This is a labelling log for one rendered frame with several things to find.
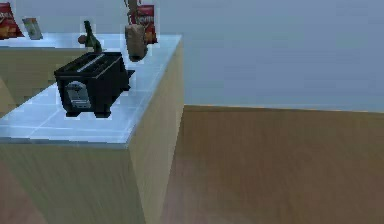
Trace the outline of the dark green bottle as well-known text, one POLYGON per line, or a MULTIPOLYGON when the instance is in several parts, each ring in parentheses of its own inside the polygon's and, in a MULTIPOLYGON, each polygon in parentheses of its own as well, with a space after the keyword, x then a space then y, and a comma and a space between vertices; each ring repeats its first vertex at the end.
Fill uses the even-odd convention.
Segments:
POLYGON ((101 52, 102 51, 101 43, 94 36, 90 22, 88 20, 85 20, 84 26, 86 31, 85 46, 92 47, 95 52, 101 52))

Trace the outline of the small pale green carton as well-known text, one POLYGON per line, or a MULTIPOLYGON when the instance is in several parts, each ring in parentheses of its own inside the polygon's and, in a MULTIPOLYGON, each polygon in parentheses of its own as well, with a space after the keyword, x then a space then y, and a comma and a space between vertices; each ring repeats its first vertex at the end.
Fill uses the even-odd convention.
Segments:
POLYGON ((36 18, 23 18, 22 21, 31 40, 40 40, 43 38, 36 18))

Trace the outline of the wooden counter with tiled top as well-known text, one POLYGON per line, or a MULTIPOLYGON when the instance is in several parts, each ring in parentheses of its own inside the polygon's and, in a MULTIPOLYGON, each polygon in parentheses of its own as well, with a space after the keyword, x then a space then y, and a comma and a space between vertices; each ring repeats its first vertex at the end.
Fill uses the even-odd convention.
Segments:
POLYGON ((107 118, 50 85, 0 119, 5 163, 47 224, 158 224, 184 107, 183 43, 161 35, 107 118))

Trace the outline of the red snack bag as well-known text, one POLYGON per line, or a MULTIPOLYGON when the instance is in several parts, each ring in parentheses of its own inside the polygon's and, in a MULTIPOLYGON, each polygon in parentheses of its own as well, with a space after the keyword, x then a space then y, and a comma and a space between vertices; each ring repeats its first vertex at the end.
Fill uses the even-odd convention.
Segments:
POLYGON ((9 2, 0 3, 0 40, 23 37, 9 2))
POLYGON ((140 5, 135 18, 136 23, 144 27, 145 38, 148 44, 155 44, 157 42, 154 12, 155 8, 153 5, 140 5))

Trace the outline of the brown wooden utensil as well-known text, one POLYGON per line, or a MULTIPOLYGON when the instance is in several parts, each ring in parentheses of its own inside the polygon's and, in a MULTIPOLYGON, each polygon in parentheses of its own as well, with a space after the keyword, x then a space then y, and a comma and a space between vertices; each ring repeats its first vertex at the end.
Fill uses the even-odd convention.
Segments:
POLYGON ((128 23, 137 24, 139 16, 138 6, 141 4, 141 0, 124 0, 124 3, 127 7, 128 23))

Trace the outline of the black toaster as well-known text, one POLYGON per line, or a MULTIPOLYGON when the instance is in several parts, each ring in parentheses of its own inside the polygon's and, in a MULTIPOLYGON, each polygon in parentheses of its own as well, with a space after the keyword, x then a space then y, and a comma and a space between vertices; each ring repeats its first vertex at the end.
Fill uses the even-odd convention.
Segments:
POLYGON ((120 52, 89 52, 57 69, 54 76, 66 116, 93 112, 96 118, 108 118, 116 99, 130 89, 133 73, 120 52))

